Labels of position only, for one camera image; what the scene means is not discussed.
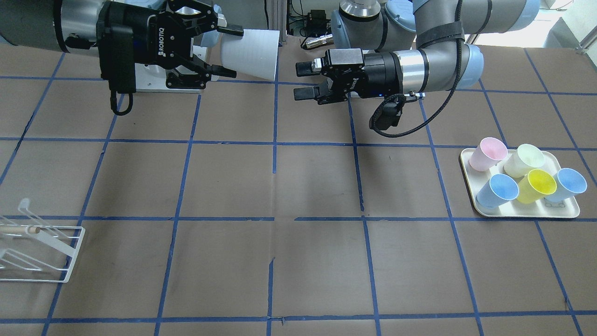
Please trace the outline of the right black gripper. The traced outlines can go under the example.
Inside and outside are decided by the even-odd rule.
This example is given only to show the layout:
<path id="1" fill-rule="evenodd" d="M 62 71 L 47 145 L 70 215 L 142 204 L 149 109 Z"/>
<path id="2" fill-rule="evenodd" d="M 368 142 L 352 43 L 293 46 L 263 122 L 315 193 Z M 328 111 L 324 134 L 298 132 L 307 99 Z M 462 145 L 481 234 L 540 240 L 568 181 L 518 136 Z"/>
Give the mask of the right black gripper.
<path id="1" fill-rule="evenodd" d="M 243 37 L 240 25 L 222 26 L 213 3 L 207 0 L 168 0 L 165 9 L 149 9 L 108 1 L 97 22 L 97 47 L 104 28 L 112 25 L 133 29 L 135 64 L 155 64 L 170 72 L 167 86 L 172 89 L 202 89 L 215 77 L 236 78 L 237 71 L 217 64 L 207 64 L 192 53 L 195 37 L 217 30 Z M 185 66 L 195 74 L 176 70 Z"/>

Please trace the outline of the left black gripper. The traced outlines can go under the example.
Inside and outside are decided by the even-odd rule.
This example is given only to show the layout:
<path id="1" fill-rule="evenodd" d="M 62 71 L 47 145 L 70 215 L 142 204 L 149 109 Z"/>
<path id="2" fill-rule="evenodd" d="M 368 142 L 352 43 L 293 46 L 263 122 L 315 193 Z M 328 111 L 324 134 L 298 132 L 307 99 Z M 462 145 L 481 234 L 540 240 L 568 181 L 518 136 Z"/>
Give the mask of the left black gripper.
<path id="1" fill-rule="evenodd" d="M 324 75 L 318 86 L 293 90 L 295 101 L 317 104 L 346 101 L 350 93 L 360 98 L 386 97 L 403 91 L 403 71 L 393 52 L 366 54 L 362 49 L 329 49 L 324 57 L 296 63 L 298 77 Z"/>

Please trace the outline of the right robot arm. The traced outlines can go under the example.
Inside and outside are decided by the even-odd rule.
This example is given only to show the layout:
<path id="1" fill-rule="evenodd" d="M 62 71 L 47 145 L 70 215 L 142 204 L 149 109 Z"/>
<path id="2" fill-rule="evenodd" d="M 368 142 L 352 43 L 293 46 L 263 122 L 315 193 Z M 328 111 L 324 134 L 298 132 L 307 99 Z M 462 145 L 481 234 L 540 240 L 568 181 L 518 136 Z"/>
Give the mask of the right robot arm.
<path id="1" fill-rule="evenodd" d="M 140 89 L 136 65 L 165 71 L 167 89 L 201 90 L 236 72 L 194 54 L 210 32 L 243 37 L 210 0 L 3 0 L 1 38 L 8 44 L 98 56 L 112 92 Z"/>

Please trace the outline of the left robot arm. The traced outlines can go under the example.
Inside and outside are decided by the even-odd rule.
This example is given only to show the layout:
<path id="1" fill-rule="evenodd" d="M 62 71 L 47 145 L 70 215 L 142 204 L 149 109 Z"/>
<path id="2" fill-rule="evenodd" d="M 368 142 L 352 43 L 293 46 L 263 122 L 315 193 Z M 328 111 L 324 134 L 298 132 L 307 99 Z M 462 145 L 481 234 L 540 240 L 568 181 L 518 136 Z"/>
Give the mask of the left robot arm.
<path id="1" fill-rule="evenodd" d="M 293 91 L 319 105 L 392 94 L 466 89 L 484 56 L 465 36 L 527 27 L 539 0 L 342 0 L 331 15 L 334 49 L 296 64 L 298 77 L 324 82 Z"/>

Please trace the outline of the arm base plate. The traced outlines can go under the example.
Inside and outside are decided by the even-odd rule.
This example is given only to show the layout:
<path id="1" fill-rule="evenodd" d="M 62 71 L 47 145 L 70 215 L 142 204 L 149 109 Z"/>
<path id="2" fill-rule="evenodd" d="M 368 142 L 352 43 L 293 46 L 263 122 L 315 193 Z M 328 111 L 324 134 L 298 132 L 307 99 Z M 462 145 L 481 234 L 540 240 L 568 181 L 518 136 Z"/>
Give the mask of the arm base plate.
<path id="1" fill-rule="evenodd" d="M 205 62 L 209 60 L 212 48 L 193 46 L 193 54 Z M 138 93 L 188 93 L 201 94 L 203 89 L 169 89 L 166 86 L 166 70 L 155 64 L 135 64 L 136 69 L 136 90 Z M 176 68 L 181 74 L 195 74 L 185 66 Z"/>

